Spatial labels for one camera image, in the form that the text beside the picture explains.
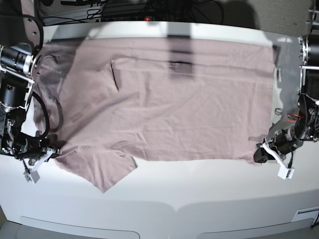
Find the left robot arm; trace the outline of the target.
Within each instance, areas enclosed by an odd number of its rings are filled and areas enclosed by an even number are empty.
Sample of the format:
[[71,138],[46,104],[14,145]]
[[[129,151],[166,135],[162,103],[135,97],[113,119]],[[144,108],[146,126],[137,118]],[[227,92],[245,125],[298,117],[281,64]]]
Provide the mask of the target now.
[[314,1],[306,21],[306,33],[299,38],[300,83],[298,90],[298,113],[287,114],[293,122],[288,129],[279,129],[257,144],[254,162],[274,160],[280,168],[292,173],[294,152],[304,142],[319,140],[319,2]]

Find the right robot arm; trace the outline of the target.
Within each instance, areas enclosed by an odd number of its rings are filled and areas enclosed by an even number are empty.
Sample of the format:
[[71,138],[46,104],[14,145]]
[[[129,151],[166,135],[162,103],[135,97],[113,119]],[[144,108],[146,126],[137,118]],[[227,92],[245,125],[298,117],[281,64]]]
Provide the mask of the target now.
[[[33,89],[33,70],[40,60],[44,37],[37,3],[0,2],[0,152],[23,162],[26,175],[59,153],[48,138],[51,127],[47,108]],[[39,103],[45,123],[44,131],[36,136],[21,131],[32,99]]]

